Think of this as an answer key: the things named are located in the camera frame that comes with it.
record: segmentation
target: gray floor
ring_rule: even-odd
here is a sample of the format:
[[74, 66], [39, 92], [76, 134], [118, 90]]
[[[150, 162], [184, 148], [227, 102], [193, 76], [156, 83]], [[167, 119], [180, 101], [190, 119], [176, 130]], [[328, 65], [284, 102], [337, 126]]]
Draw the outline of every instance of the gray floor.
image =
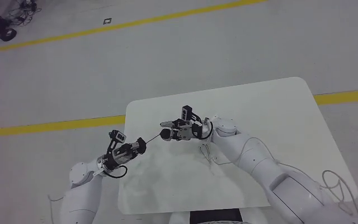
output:
[[[220, 3], [39, 0], [43, 11], [0, 45]], [[268, 0], [1, 52], [0, 127], [121, 115], [133, 100], [292, 76], [313, 94], [357, 90], [357, 10], [353, 0]], [[320, 109], [357, 182], [357, 105]], [[0, 137], [3, 222], [50, 223], [46, 195], [61, 196], [69, 168], [104, 153], [111, 128]], [[104, 185], [95, 223], [117, 222], [117, 182]], [[165, 223], [168, 215], [137, 218], [124, 219]]]

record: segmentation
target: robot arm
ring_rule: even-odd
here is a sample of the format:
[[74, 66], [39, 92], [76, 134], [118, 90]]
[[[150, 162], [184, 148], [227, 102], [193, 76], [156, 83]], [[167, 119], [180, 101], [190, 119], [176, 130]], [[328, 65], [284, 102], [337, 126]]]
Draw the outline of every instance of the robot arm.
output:
[[[110, 133], [111, 143], [107, 153], [90, 163], [80, 162], [70, 171], [70, 189], [65, 193], [60, 210], [61, 224], [90, 224], [93, 222], [100, 205], [102, 179], [105, 176], [121, 178], [127, 172], [123, 164], [143, 154], [146, 143], [138, 138], [134, 143], [123, 144], [126, 136], [118, 130]], [[125, 168], [125, 173], [115, 177], [111, 172], [118, 168]]]
[[[189, 106], [183, 111], [193, 114]], [[198, 138], [216, 144], [230, 162], [260, 184], [268, 202], [288, 223], [358, 223], [356, 217], [339, 209], [318, 183], [304, 174], [284, 170], [261, 140], [237, 129], [231, 120], [215, 117], [212, 122], [202, 122], [197, 117], [182, 113], [182, 119], [162, 123], [170, 129], [162, 130], [161, 137], [167, 141]]]

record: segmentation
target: black cable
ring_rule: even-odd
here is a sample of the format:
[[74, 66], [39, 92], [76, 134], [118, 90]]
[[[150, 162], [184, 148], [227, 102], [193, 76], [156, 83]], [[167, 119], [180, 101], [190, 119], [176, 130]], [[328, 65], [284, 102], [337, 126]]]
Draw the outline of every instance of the black cable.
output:
[[[159, 134], [159, 135], [157, 135], [157, 136], [155, 136], [154, 138], [152, 138], [151, 140], [153, 140], [153, 139], [155, 139], [155, 138], [157, 138], [158, 136], [160, 136], [161, 134]], [[147, 144], [148, 142], [150, 142], [151, 140], [149, 140], [149, 141], [147, 141], [145, 144]]]
[[192, 135], [193, 135], [195, 138], [199, 139], [199, 140], [205, 140], [205, 139], [209, 138], [209, 137], [211, 136], [211, 134], [213, 133], [213, 129], [214, 129], [213, 122], [210, 122], [210, 124], [211, 124], [211, 130], [210, 130], [210, 133], [208, 134], [208, 136], [206, 136], [206, 137], [204, 137], [204, 138], [201, 138], [201, 137], [199, 137], [199, 136], [196, 136], [196, 135], [194, 134], [193, 130], [191, 129]]
[[128, 171], [128, 168], [126, 166], [123, 166], [123, 165], [120, 165], [118, 168], [120, 167], [124, 167], [125, 168], [125, 172], [123, 175], [120, 175], [120, 176], [112, 176], [110, 175], [109, 173], [107, 173], [106, 171], [103, 171], [104, 174], [106, 174], [107, 176], [109, 176], [110, 178], [114, 178], [114, 179], [119, 179], [119, 178], [122, 178], [124, 177], [126, 174], [127, 174], [127, 171]]
[[16, 1], [18, 8], [8, 11], [6, 20], [10, 26], [26, 26], [32, 21], [34, 14], [40, 12], [42, 8], [37, 8], [37, 4], [27, 1]]

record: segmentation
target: yellow stripe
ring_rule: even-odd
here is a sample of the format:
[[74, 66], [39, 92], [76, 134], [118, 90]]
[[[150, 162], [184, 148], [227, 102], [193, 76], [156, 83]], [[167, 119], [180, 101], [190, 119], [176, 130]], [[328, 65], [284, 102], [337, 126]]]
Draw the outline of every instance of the yellow stripe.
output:
[[[315, 95], [314, 99], [318, 105], [341, 104], [347, 102], [358, 102], [358, 91], [338, 92], [334, 94]], [[109, 116], [106, 118], [92, 118], [83, 120], [70, 120], [68, 122], [54, 122], [46, 124], [34, 124], [18, 127], [0, 128], [0, 136], [12, 134], [26, 134], [36, 132], [50, 132], [54, 130], [67, 130], [76, 128], [91, 128], [107, 125], [124, 124], [125, 115]]]
[[34, 125], [25, 125], [25, 126], [18, 126], [18, 127], [0, 128], [0, 136], [116, 125], [116, 124], [124, 124], [124, 121], [125, 121], [125, 115], [120, 115], [120, 116], [108, 116], [106, 118], [70, 120], [68, 122], [53, 122], [53, 123], [46, 123], [46, 124], [34, 124]]
[[358, 102], [358, 91], [315, 95], [314, 99], [318, 105], [343, 104], [345, 102]]
[[73, 32], [71, 34], [65, 34], [65, 35], [61, 35], [61, 36], [52, 36], [52, 37], [49, 37], [49, 38], [43, 38], [43, 39], [39, 39], [39, 40], [32, 40], [32, 41], [28, 41], [28, 42], [24, 42], [24, 43], [19, 43], [19, 44], [11, 44], [11, 45], [6, 45], [6, 46], [1, 46], [0, 51], [10, 50], [10, 49], [14, 49], [14, 48], [21, 48], [21, 47], [30, 46], [30, 45], [48, 43], [48, 42], [53, 42], [53, 41], [58, 41], [58, 40], [77, 38], [79, 36], [86, 36], [86, 35], [95, 34], [95, 33], [98, 33], [98, 32], [107, 32], [107, 31], [111, 31], [111, 30], [119, 30], [119, 29], [123, 29], [123, 28], [126, 28], [126, 27], [131, 27], [131, 26], [139, 26], [139, 25], [143, 25], [143, 24], [149, 24], [149, 23], [152, 23], [152, 22], [160, 22], [160, 21], [164, 21], [164, 20], [171, 20], [173, 18], [180, 18], [180, 17], [190, 16], [190, 15], [200, 14], [200, 13], [205, 13], [205, 12], [213, 12], [213, 11], [217, 11], [217, 10], [224, 10], [226, 8], [245, 6], [245, 5], [248, 5], [248, 4], [255, 4], [255, 3], [260, 3], [260, 2], [265, 2], [265, 1], [266, 0], [241, 0], [241, 1], [238, 1], [238, 2], [220, 4], [220, 5], [217, 5], [217, 6], [209, 6], [209, 7], [205, 7], [205, 8], [198, 8], [198, 9], [195, 9], [195, 10], [188, 10], [188, 11], [185, 11], [185, 12], [177, 12], [177, 13], [164, 15], [164, 16], [158, 16], [158, 17], [154, 17], [154, 18], [145, 18], [143, 20], [137, 20], [137, 21], [133, 21], [133, 22], [126, 22], [124, 24], [109, 25], [109, 26], [104, 26], [104, 27], [101, 27], [101, 28], [96, 28], [96, 29], [91, 29], [91, 30], [85, 30], [85, 31], [81, 31], [81, 32]]

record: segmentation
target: tabletop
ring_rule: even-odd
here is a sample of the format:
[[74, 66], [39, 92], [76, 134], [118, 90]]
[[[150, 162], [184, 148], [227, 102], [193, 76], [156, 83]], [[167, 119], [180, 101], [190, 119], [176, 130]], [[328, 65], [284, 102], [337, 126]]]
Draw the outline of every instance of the tabletop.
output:
[[[275, 158], [320, 183], [323, 170], [337, 172], [357, 196], [355, 182], [303, 79], [133, 101], [126, 110], [127, 142], [156, 136], [162, 130], [159, 124], [179, 118], [184, 105], [202, 118], [233, 119], [239, 129], [262, 139]], [[166, 142], [160, 137], [148, 143], [146, 153], [128, 163], [127, 175], [119, 180], [119, 210], [143, 214], [269, 206], [247, 173], [232, 164], [210, 165], [199, 145], [198, 139]], [[210, 150], [221, 154], [214, 144]], [[336, 181], [328, 178], [329, 184]]]

